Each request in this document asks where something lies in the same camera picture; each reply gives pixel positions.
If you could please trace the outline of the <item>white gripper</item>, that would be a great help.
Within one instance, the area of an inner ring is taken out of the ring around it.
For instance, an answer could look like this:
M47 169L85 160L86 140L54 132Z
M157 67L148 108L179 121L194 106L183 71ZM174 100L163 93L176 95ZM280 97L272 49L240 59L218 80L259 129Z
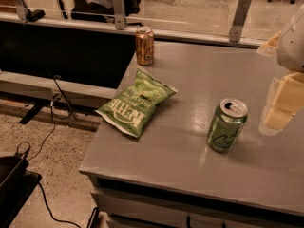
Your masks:
M257 49L263 56L277 55L278 63L291 72L274 77L258 127L265 136L280 133L304 106L304 5L291 17L282 31L275 33Z

